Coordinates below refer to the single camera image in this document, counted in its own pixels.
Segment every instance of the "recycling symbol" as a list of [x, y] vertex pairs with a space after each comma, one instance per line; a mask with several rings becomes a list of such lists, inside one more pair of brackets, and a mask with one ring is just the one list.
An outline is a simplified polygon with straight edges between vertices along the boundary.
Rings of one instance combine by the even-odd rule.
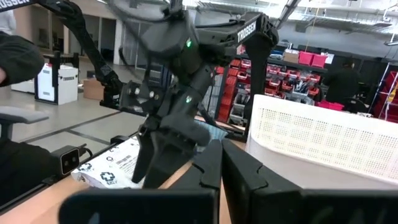
[[89, 171], [93, 166], [90, 163], [82, 164], [77, 170], [78, 171]]
[[102, 172], [100, 176], [101, 176], [101, 179], [103, 179], [107, 182], [113, 181], [116, 178], [114, 176], [114, 174], [111, 172]]

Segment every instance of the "black clothing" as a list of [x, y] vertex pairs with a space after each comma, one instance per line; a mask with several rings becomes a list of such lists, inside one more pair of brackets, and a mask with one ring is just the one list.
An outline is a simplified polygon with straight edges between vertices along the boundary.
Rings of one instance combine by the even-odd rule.
[[0, 206], [54, 175], [50, 152], [10, 140], [0, 142]]
[[0, 31], [0, 68], [6, 80], [0, 87], [35, 78], [44, 66], [44, 58], [32, 42]]
[[324, 74], [323, 84], [329, 86], [326, 100], [331, 103], [343, 103], [351, 98], [359, 89], [359, 73], [351, 68], [343, 68], [336, 72]]
[[[0, 87], [31, 80], [43, 66], [44, 58], [33, 43], [0, 32], [0, 67], [6, 73]], [[50, 177], [54, 171], [50, 158], [50, 152], [39, 146], [0, 140], [0, 205]]]

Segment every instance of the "ceiling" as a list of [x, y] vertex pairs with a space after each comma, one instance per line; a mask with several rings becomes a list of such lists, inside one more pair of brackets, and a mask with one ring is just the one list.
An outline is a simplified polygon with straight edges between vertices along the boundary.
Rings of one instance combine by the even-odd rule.
[[183, 4], [238, 14], [261, 11], [273, 19], [278, 28], [290, 21], [343, 30], [347, 34], [391, 36], [398, 31], [396, 0], [184, 0]]

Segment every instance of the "wooden table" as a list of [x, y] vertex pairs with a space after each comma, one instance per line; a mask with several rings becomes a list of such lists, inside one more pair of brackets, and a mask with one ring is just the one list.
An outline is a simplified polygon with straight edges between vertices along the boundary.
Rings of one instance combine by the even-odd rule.
[[[245, 143], [233, 141], [241, 149]], [[173, 184], [190, 167], [190, 163], [181, 167], [160, 188], [167, 188]], [[58, 223], [58, 210], [61, 203], [71, 194], [86, 189], [88, 186], [83, 182], [76, 182], [72, 177], [67, 177], [53, 186], [38, 193], [24, 203], [13, 208], [0, 217], [1, 224], [56, 224]], [[220, 223], [230, 224], [228, 206], [224, 187], [221, 183], [220, 195]]]

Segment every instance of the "white perforated basket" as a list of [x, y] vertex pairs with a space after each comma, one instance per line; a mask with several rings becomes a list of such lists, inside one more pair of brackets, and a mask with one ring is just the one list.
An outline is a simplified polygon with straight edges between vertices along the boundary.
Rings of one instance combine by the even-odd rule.
[[398, 184], [395, 123], [256, 95], [250, 138], [286, 156]]

